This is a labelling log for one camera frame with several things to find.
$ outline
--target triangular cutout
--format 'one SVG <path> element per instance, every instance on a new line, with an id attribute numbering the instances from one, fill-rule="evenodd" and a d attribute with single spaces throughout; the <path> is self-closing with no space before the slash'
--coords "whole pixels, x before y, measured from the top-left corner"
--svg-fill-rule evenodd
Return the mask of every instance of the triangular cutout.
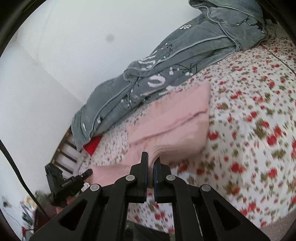
<path id="1" fill-rule="evenodd" d="M 60 219 L 60 225 L 71 231 L 74 231 L 79 223 L 86 205 L 87 200 L 85 199 L 79 202 L 69 213 Z"/>
<path id="2" fill-rule="evenodd" d="M 214 200 L 213 203 L 225 230 L 228 231 L 240 225 L 240 221 L 219 201 Z"/>

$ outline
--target red cloth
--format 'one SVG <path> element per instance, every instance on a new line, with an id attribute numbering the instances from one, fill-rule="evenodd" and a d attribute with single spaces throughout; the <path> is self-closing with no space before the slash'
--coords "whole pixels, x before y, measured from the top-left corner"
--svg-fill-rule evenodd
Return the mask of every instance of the red cloth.
<path id="1" fill-rule="evenodd" d="M 83 146 L 83 148 L 90 154 L 92 155 L 96 149 L 96 147 L 98 146 L 98 144 L 100 143 L 102 139 L 102 136 L 96 136 L 93 139 L 91 139 L 91 141 L 89 143 L 87 143 L 85 146 Z"/>

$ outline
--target red rose pattern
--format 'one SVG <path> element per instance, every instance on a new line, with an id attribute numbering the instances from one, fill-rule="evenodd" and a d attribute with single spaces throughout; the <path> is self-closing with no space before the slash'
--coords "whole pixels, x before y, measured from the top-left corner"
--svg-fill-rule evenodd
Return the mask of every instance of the red rose pattern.
<path id="1" fill-rule="evenodd" d="M 211 185 L 257 227 L 296 209 L 296 188 L 291 184 L 296 176 L 296 77 L 292 73 L 296 49 L 289 44 L 291 40 L 285 38 L 268 40 L 235 52 L 173 90 L 185 91 L 205 81 L 211 84 L 207 144 L 195 162 L 172 167 L 172 174 L 191 185 Z M 120 161 L 125 155 L 121 150 L 128 151 L 126 125 L 135 125 L 146 113 L 149 109 L 143 106 L 108 131 L 92 159 L 83 161 L 80 173 L 94 163 Z M 155 203 L 153 190 L 146 203 L 129 204 L 127 218 L 174 233 L 171 206 Z"/>

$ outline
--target round metal pivot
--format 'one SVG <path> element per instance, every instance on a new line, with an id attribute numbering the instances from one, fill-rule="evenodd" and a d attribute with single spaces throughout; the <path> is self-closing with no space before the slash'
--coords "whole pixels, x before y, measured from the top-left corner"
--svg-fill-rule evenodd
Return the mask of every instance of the round metal pivot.
<path id="1" fill-rule="evenodd" d="M 99 186 L 98 184 L 93 184 L 93 185 L 91 185 L 91 190 L 92 190 L 93 192 L 98 191 L 99 189 L 100 189 L 100 186 Z"/>
<path id="2" fill-rule="evenodd" d="M 134 175 L 127 175 L 126 176 L 126 180 L 127 181 L 133 181 L 135 179 L 135 176 Z"/>
<path id="3" fill-rule="evenodd" d="M 167 175 L 167 180 L 174 181 L 176 177 L 174 175 Z"/>
<path id="4" fill-rule="evenodd" d="M 211 187 L 209 185 L 202 185 L 202 190 L 204 192 L 209 192 L 211 190 Z"/>

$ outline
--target folded pink shirt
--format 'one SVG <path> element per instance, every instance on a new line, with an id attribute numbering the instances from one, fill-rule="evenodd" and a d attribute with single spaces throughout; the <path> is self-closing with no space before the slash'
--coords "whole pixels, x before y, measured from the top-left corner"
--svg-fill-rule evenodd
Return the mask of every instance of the folded pink shirt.
<path id="1" fill-rule="evenodd" d="M 129 149 L 115 165 L 92 167 L 89 184 L 113 184 L 128 175 L 132 165 L 148 152 L 149 176 L 160 157 L 163 164 L 178 163 L 198 154 L 206 144 L 209 128 L 210 84 L 204 83 L 178 93 L 170 93 L 161 102 L 153 102 L 150 113 L 135 126 L 128 126 Z"/>

